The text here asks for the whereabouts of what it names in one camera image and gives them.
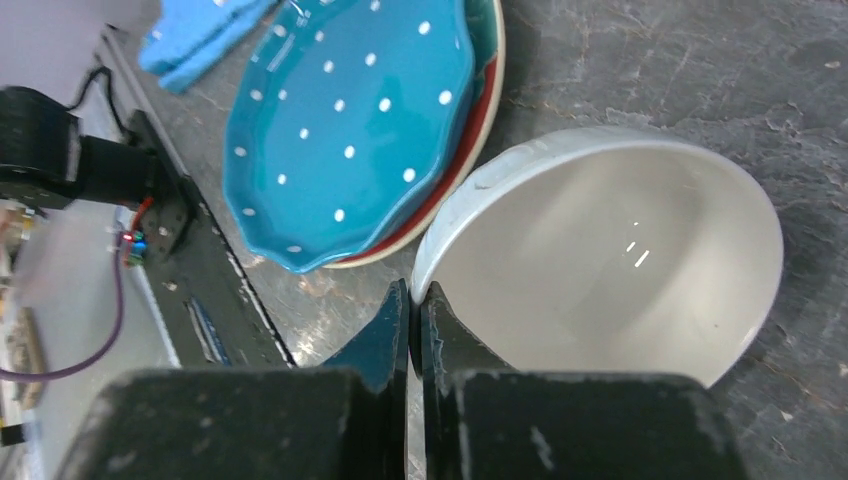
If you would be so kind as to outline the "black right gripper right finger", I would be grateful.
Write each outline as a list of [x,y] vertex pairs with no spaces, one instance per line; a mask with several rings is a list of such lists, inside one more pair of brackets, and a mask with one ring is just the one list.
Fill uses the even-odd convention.
[[675,374],[526,372],[460,321],[441,286],[419,306],[431,479],[745,479],[709,392]]

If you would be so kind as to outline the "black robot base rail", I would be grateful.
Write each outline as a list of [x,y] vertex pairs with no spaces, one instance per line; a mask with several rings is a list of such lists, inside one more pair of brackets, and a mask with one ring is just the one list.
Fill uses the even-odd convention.
[[293,368],[294,357],[158,118],[123,49],[125,33],[107,25],[96,59],[113,71],[127,144],[157,160],[152,205],[139,230],[143,268],[166,336],[184,367]]

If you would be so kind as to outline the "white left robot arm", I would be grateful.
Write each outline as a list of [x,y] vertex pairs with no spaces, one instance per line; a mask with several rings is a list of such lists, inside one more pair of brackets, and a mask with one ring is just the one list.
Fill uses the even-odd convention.
[[75,200],[139,204],[158,161],[143,149],[86,135],[57,101],[22,86],[1,90],[1,198],[66,208]]

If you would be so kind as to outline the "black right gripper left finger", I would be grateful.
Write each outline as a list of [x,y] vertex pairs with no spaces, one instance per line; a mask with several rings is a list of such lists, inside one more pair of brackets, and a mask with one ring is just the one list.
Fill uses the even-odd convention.
[[148,369],[108,384],[63,479],[403,479],[411,300],[392,282],[313,367]]

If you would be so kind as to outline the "white round bowl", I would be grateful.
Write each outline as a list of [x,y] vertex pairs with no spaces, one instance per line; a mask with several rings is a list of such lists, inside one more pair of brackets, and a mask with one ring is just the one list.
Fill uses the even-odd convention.
[[476,169],[442,204],[411,273],[524,370],[719,381],[763,327],[784,240],[760,184],[657,132],[566,129]]

